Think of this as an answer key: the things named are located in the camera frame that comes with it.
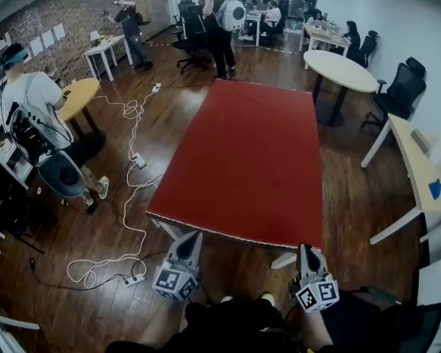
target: blue object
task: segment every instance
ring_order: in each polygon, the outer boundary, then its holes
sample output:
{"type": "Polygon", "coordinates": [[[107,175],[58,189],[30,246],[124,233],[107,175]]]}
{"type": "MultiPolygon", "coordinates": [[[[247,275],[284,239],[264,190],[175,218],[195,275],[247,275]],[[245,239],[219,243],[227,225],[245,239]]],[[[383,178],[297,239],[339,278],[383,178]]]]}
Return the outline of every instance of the blue object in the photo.
{"type": "Polygon", "coordinates": [[[432,182],[428,186],[433,199],[437,200],[441,195],[441,180],[438,178],[436,179],[436,182],[432,182]]]}

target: paper on wall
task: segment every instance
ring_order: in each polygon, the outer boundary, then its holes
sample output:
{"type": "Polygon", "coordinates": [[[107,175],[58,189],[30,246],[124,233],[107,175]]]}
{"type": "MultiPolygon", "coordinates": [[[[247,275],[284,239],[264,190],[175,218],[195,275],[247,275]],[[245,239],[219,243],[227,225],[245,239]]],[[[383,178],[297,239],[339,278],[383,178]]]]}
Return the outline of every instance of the paper on wall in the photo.
{"type": "Polygon", "coordinates": [[[51,30],[48,30],[47,32],[43,33],[43,42],[44,42],[44,46],[46,48],[48,48],[49,46],[52,46],[55,43],[51,30]]]}
{"type": "Polygon", "coordinates": [[[35,56],[44,50],[40,37],[33,39],[31,42],[29,42],[29,45],[31,46],[31,50],[35,56]]]}
{"type": "Polygon", "coordinates": [[[62,22],[60,24],[54,26],[54,34],[56,35],[57,40],[65,37],[65,31],[64,31],[64,26],[62,25],[62,22]]]}

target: black chair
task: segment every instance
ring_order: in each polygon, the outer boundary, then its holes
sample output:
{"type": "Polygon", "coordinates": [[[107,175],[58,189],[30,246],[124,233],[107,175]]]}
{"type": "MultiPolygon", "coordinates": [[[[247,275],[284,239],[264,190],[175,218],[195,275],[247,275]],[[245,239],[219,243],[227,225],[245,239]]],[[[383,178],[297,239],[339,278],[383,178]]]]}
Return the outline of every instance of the black chair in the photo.
{"type": "Polygon", "coordinates": [[[394,81],[388,87],[386,93],[382,93],[382,87],[387,83],[384,80],[378,80],[380,87],[379,91],[374,94],[374,102],[382,111],[382,118],[378,118],[373,113],[368,113],[365,121],[361,124],[361,128],[369,124],[382,129],[387,121],[388,114],[408,119],[414,111],[413,102],[426,89],[425,73],[425,67],[415,58],[409,57],[405,64],[400,63],[398,65],[394,81]]]}
{"type": "Polygon", "coordinates": [[[374,30],[371,30],[366,36],[364,43],[359,50],[359,53],[356,56],[355,61],[360,64],[363,68],[367,68],[369,66],[369,60],[371,54],[377,47],[377,37],[378,34],[374,30]]]}
{"type": "Polygon", "coordinates": [[[369,287],[340,291],[338,303],[321,315],[339,352],[424,353],[440,327],[441,303],[401,304],[394,296],[369,287]]]}
{"type": "Polygon", "coordinates": [[[191,7],[187,12],[183,13],[187,39],[181,39],[171,44],[175,49],[183,50],[190,55],[187,59],[176,62],[177,67],[185,63],[180,74],[183,74],[186,67],[191,64],[206,69],[204,64],[205,57],[199,56],[200,50],[207,49],[208,47],[207,34],[201,15],[202,9],[199,6],[191,7]]]}

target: chair backrest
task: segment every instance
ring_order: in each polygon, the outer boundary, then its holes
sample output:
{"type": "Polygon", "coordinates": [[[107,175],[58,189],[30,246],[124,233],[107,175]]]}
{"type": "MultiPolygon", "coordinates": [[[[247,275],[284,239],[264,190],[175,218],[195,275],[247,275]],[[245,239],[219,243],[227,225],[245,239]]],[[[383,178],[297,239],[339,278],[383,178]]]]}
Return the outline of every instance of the chair backrest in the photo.
{"type": "Polygon", "coordinates": [[[403,106],[410,107],[425,89],[425,80],[407,64],[400,63],[394,81],[387,89],[387,94],[403,106]]]}

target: red table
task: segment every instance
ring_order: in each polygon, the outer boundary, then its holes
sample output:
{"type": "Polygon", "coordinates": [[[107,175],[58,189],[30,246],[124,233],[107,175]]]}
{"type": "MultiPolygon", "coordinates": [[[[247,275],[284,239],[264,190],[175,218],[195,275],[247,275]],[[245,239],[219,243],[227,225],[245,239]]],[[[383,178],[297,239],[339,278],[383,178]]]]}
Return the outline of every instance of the red table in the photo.
{"type": "Polygon", "coordinates": [[[186,226],[289,249],[280,268],[321,247],[320,173],[312,94],[217,80],[146,213],[174,239],[186,226]]]}

